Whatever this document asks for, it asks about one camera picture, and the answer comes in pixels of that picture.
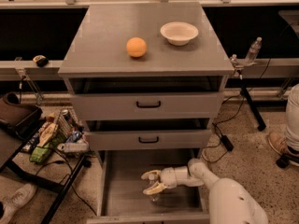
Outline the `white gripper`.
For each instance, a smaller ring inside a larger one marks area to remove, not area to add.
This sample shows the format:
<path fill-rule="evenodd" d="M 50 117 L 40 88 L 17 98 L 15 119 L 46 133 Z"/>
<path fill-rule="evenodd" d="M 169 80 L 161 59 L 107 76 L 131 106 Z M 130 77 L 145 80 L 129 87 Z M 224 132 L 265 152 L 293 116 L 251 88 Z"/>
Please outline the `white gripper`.
<path fill-rule="evenodd" d="M 177 168 L 169 167 L 163 169 L 162 171 L 151 170 L 141 176 L 143 180 L 158 180 L 159 177 L 161 183 L 156 181 L 151 186 L 145 188 L 143 190 L 145 195 L 158 194 L 165 189 L 173 189 L 177 186 L 200 187 L 204 185 L 202 180 L 192 177 L 189 174 L 187 166 Z"/>

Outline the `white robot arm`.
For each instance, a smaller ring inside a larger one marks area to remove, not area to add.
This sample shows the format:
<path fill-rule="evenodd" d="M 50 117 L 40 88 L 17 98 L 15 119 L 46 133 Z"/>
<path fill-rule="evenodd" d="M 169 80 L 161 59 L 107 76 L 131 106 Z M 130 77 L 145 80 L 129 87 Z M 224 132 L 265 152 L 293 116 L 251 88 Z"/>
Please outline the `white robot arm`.
<path fill-rule="evenodd" d="M 192 158 L 187 166 L 151 170 L 141 178 L 154 183 L 143 190 L 151 196 L 177 186 L 200 187 L 209 190 L 210 224 L 269 224 L 263 208 L 247 190 L 231 178 L 220 178 L 200 160 Z"/>

